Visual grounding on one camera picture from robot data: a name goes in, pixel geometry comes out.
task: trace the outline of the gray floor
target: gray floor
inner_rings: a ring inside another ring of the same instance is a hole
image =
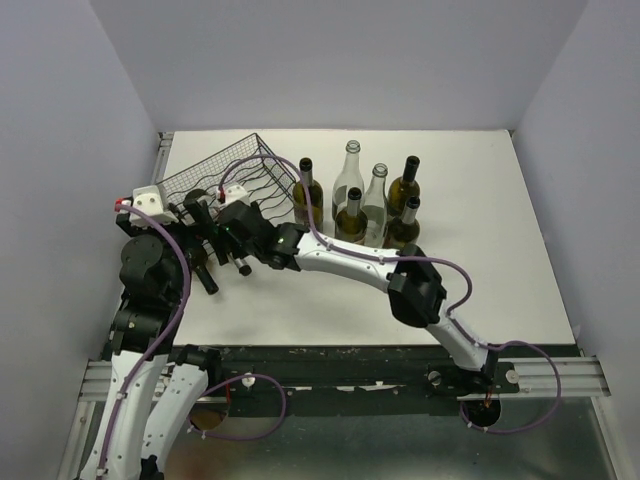
[[[511,401],[499,426],[537,418],[548,401]],[[273,419],[227,419],[225,433],[256,433]],[[167,480],[613,480],[590,400],[565,400],[544,426],[508,437],[459,418],[295,418],[256,442],[182,433]]]

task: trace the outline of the black bottle cap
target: black bottle cap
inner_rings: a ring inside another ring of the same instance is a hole
[[[402,180],[405,182],[413,182],[416,179],[416,172],[420,166],[420,159],[415,155],[407,157],[407,161],[404,164],[404,173],[402,174]]]
[[[351,187],[349,189],[349,200],[360,200],[362,198],[362,192],[358,187]]]
[[[420,198],[419,197],[409,197],[407,198],[407,207],[415,210],[420,206]]]
[[[313,162],[310,158],[304,157],[300,159],[300,170],[303,172],[310,172],[313,168]]]

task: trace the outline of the wine bottle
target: wine bottle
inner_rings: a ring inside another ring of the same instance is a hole
[[[324,205],[322,186],[313,178],[313,162],[310,158],[300,160],[300,173],[309,189],[311,197],[311,208],[313,210],[313,223],[316,229],[322,232],[322,222],[324,220]],[[307,197],[304,194],[302,182],[296,182],[293,186],[293,216],[296,223],[309,226],[309,214],[307,212]]]
[[[409,197],[399,217],[389,222],[384,248],[402,250],[408,243],[415,243],[420,235],[420,224],[416,220],[416,212],[420,206],[418,197]]]
[[[360,143],[357,140],[347,142],[347,156],[344,159],[342,172],[333,184],[331,218],[336,219],[336,215],[347,205],[347,192],[352,187],[358,187],[364,191],[364,180],[360,175]]]
[[[389,202],[387,211],[389,220],[398,217],[407,203],[409,197],[420,196],[420,185],[416,181],[416,172],[420,166],[420,159],[415,156],[407,158],[404,164],[404,173],[396,178],[389,187]]]
[[[349,189],[347,206],[336,215],[336,234],[338,240],[364,245],[367,232],[367,216],[360,209],[362,190],[358,187]]]
[[[367,247],[381,247],[387,225],[387,199],[384,197],[384,184],[388,169],[384,163],[377,163],[371,173],[373,175],[371,183],[362,202],[362,211],[368,220],[364,244]]]

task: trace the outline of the robotic arm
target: robotic arm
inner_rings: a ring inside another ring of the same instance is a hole
[[[207,203],[192,195],[185,201],[185,208],[194,220],[189,225],[165,209],[162,203],[159,205],[158,215],[167,219],[166,228],[179,240],[190,268],[197,271],[201,279],[207,280],[203,284],[208,293],[215,293],[218,287],[206,269],[202,271],[204,262],[200,258],[200,249],[204,248],[202,241],[205,239],[221,263],[232,259],[243,275],[250,273],[244,258],[253,256],[275,270],[322,271],[371,285],[389,296],[391,312],[397,320],[408,326],[425,328],[450,353],[459,370],[457,381],[466,391],[487,392],[491,388],[497,357],[469,342],[445,314],[447,292],[440,274],[431,263],[383,263],[348,256],[332,248],[342,246],[371,257],[384,258],[424,256],[419,247],[409,245],[397,252],[325,237],[329,242],[327,247],[318,242],[306,227],[293,223],[274,226],[264,219],[256,204],[247,205],[241,201],[227,204],[214,220]],[[125,285],[125,294],[111,337],[111,388],[98,437],[79,477],[81,480],[164,478],[160,472],[191,406],[207,387],[218,384],[222,378],[219,353],[186,347],[183,352],[187,353],[176,362],[171,382],[149,416],[154,387],[173,346],[174,335],[169,335],[135,373],[130,389],[120,398],[122,403],[117,421],[109,425],[122,382],[130,375],[143,352],[166,328],[179,302],[182,283],[175,254],[159,236],[145,230],[139,219],[132,217],[120,214],[117,220],[133,239],[122,252],[120,278]],[[465,329],[477,338],[468,326],[465,325]],[[113,429],[114,433],[105,468],[99,469],[100,450],[108,429]]]

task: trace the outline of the cable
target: cable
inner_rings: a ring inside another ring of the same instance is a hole
[[[142,218],[145,222],[147,222],[154,230],[156,230],[169,244],[171,249],[175,252],[178,257],[178,261],[180,262],[180,268],[182,270],[182,297],[180,299],[180,305],[174,312],[171,320],[167,324],[166,328],[162,331],[162,333],[156,338],[156,340],[147,348],[147,350],[142,354],[142,356],[138,359],[136,364],[131,369],[129,375],[127,375],[122,382],[122,386],[118,393],[120,398],[116,397],[116,400],[113,404],[113,410],[111,410],[111,415],[109,416],[109,422],[107,423],[107,429],[104,434],[104,442],[102,443],[102,449],[100,450],[100,459],[98,461],[98,469],[104,471],[105,465],[107,463],[107,454],[109,453],[109,444],[111,443],[111,437],[113,436],[113,431],[116,426],[116,421],[118,419],[118,412],[120,411],[120,407],[122,406],[122,400],[124,399],[127,389],[133,382],[133,379],[149,357],[153,354],[156,348],[164,341],[165,338],[178,326],[182,315],[184,314],[184,309],[187,305],[187,300],[189,299],[189,294],[191,292],[191,274],[189,272],[189,265],[187,264],[187,259],[184,257],[180,246],[173,239],[171,234],[165,230],[165,228],[156,222],[153,218],[146,215],[144,212],[141,212],[137,208],[131,207],[129,205],[116,205],[116,211],[125,210],[129,213],[134,213]],[[97,477],[97,480],[102,480],[102,475]]]
[[[271,158],[272,160],[275,160],[276,162],[280,163],[281,166],[282,166],[282,164],[284,164],[284,165],[288,166],[291,170],[293,170],[296,173],[296,175],[300,178],[300,180],[301,180],[300,183],[302,184],[302,187],[304,189],[304,195],[305,195],[305,198],[307,200],[307,215],[309,217],[309,229],[313,233],[313,236],[316,237],[316,240],[318,240],[318,242],[320,242],[322,245],[324,245],[328,249],[335,250],[338,253],[342,253],[344,255],[349,255],[351,257],[360,258],[362,260],[373,260],[375,262],[381,262],[381,263],[389,263],[389,262],[429,262],[429,263],[438,263],[440,265],[445,265],[447,267],[453,268],[458,273],[460,273],[463,276],[463,278],[465,279],[465,281],[467,283],[467,292],[464,294],[464,296],[460,300],[458,300],[457,302],[453,303],[447,309],[447,313],[450,313],[454,309],[460,307],[461,305],[466,303],[466,301],[469,300],[469,298],[471,297],[471,294],[473,292],[473,283],[471,281],[471,277],[469,276],[469,274],[461,266],[459,266],[456,263],[451,262],[449,260],[445,260],[445,259],[442,259],[442,258],[435,258],[435,257],[399,257],[399,256],[396,256],[396,257],[377,257],[375,255],[367,255],[366,253],[354,252],[354,251],[349,250],[347,248],[338,247],[336,245],[333,245],[333,243],[327,242],[322,237],[320,232],[316,229],[315,222],[313,221],[313,210],[311,209],[311,195],[309,194],[309,188],[307,187],[306,183],[302,179],[302,174],[300,173],[300,170],[298,170],[296,168],[296,166],[293,163],[291,163],[289,160],[287,160],[286,158],[279,157],[277,155],[259,154],[259,155],[251,155],[250,157],[246,157],[246,158],[243,158],[243,159],[236,160],[236,161],[232,162],[231,164],[229,164],[229,166],[227,167],[227,170],[224,172],[224,175],[222,175],[222,178],[220,179],[220,191],[221,191],[221,193],[224,193],[223,187],[224,187],[225,180],[227,179],[227,177],[231,174],[231,172],[233,170],[235,170],[237,167],[239,167],[243,163],[250,162],[251,160],[255,160],[257,158],[262,158],[262,159]]]
[[[311,208],[311,195],[309,193],[309,188],[308,188],[307,184],[305,183],[301,172],[289,160],[287,160],[286,158],[283,158],[283,157],[279,157],[277,155],[252,155],[250,157],[243,158],[243,159],[236,160],[236,161],[232,162],[227,167],[227,170],[224,172],[224,175],[222,176],[222,179],[220,179],[220,191],[221,191],[221,193],[223,193],[224,182],[227,179],[227,177],[229,176],[229,174],[235,168],[239,167],[243,163],[251,161],[251,160],[254,160],[256,158],[263,158],[263,159],[264,158],[271,158],[271,159],[275,160],[276,162],[278,162],[280,164],[287,165],[289,168],[291,168],[296,173],[298,178],[300,178],[300,183],[302,184],[302,188],[304,189],[304,195],[305,195],[305,198],[306,198],[306,201],[307,201],[307,216],[308,216],[308,219],[309,219],[309,228],[310,228],[311,232],[313,233],[313,235],[318,240],[318,242],[320,242],[322,245],[324,245],[328,249],[333,249],[338,253],[349,255],[349,256],[352,256],[352,257],[355,257],[355,258],[361,258],[363,260],[374,260],[374,261],[379,261],[379,262],[382,262],[382,263],[407,262],[407,261],[430,262],[430,263],[438,263],[438,264],[441,264],[441,265],[446,265],[448,267],[453,268],[458,273],[460,273],[464,277],[465,281],[467,282],[467,292],[465,293],[465,295],[460,300],[458,300],[457,302],[451,304],[451,306],[449,306],[449,308],[447,308],[446,315],[447,315],[447,317],[449,317],[449,319],[451,320],[453,325],[460,331],[460,333],[471,344],[478,345],[481,348],[484,348],[484,349],[487,349],[487,350],[496,351],[496,352],[502,352],[505,348],[507,348],[509,346],[512,346],[512,345],[522,345],[522,346],[525,346],[525,347],[528,347],[528,348],[534,350],[535,352],[540,354],[542,357],[544,357],[545,360],[547,360],[547,362],[549,362],[549,365],[551,365],[551,368],[553,369],[553,373],[554,373],[554,375],[556,377],[557,393],[556,393],[556,398],[555,398],[555,401],[554,401],[552,407],[549,409],[549,411],[545,415],[543,415],[542,417],[540,417],[538,420],[534,421],[533,423],[531,423],[529,425],[525,425],[523,427],[513,428],[513,429],[510,429],[510,430],[488,430],[488,429],[479,427],[477,425],[474,425],[469,420],[469,417],[467,415],[466,406],[465,406],[464,402],[460,402],[460,415],[463,418],[463,420],[465,420],[465,422],[468,424],[469,427],[474,428],[476,430],[483,431],[483,432],[496,434],[496,435],[508,435],[508,434],[512,434],[512,433],[520,433],[520,432],[525,432],[525,431],[531,430],[532,428],[535,428],[535,427],[541,425],[542,423],[547,421],[549,418],[551,418],[551,416],[558,409],[558,407],[560,405],[560,402],[562,400],[562,385],[561,385],[561,380],[560,380],[560,372],[558,371],[558,367],[556,366],[554,361],[551,359],[551,357],[549,355],[547,355],[543,350],[541,350],[540,348],[536,347],[535,345],[532,345],[530,343],[523,342],[523,341],[520,341],[520,340],[511,340],[511,341],[509,341],[507,343],[504,343],[502,345],[481,344],[476,339],[474,339],[471,335],[469,335],[469,333],[462,327],[462,325],[460,325],[460,323],[456,319],[454,319],[452,317],[452,312],[456,308],[464,305],[467,302],[467,300],[469,300],[469,298],[471,297],[471,294],[473,292],[473,283],[471,281],[471,277],[466,272],[466,270],[464,270],[462,267],[460,267],[456,263],[451,262],[449,260],[442,259],[442,258],[417,257],[417,256],[412,256],[412,257],[376,257],[376,256],[373,256],[373,255],[367,255],[367,254],[364,254],[364,253],[354,252],[354,251],[348,250],[346,248],[341,248],[341,247],[337,247],[337,246],[335,246],[333,244],[329,244],[329,242],[327,242],[322,237],[320,232],[318,232],[318,230],[316,229],[315,222],[313,221],[313,210]]]
[[[210,432],[210,431],[203,431],[200,430],[198,428],[196,428],[195,426],[192,426],[190,428],[190,430],[195,430],[198,433],[202,433],[207,437],[210,438],[218,438],[220,440],[232,440],[232,441],[238,441],[238,442],[248,442],[251,440],[259,440],[261,438],[265,438],[268,437],[269,435],[271,435],[273,432],[275,432],[278,428],[280,428],[280,426],[282,425],[282,422],[284,421],[284,417],[287,413],[287,396],[284,392],[284,388],[282,388],[282,385],[280,385],[278,383],[278,381],[275,378],[272,378],[268,375],[262,375],[260,373],[249,373],[246,375],[238,375],[237,377],[233,377],[230,378],[228,380],[225,380],[222,383],[219,383],[218,385],[216,385],[215,387],[211,387],[209,390],[207,390],[206,392],[204,392],[202,394],[203,397],[206,397],[207,395],[212,394],[213,392],[215,392],[216,390],[219,390],[223,387],[226,387],[227,385],[233,383],[233,382],[237,382],[238,380],[242,380],[243,378],[260,378],[262,380],[268,380],[269,382],[273,383],[276,388],[278,389],[278,392],[280,393],[280,399],[282,400],[282,408],[280,409],[280,416],[278,417],[278,420],[276,420],[276,423],[269,428],[268,430],[259,433],[257,435],[247,435],[244,437],[236,437],[233,435],[225,435],[224,433],[215,433],[215,432]]]

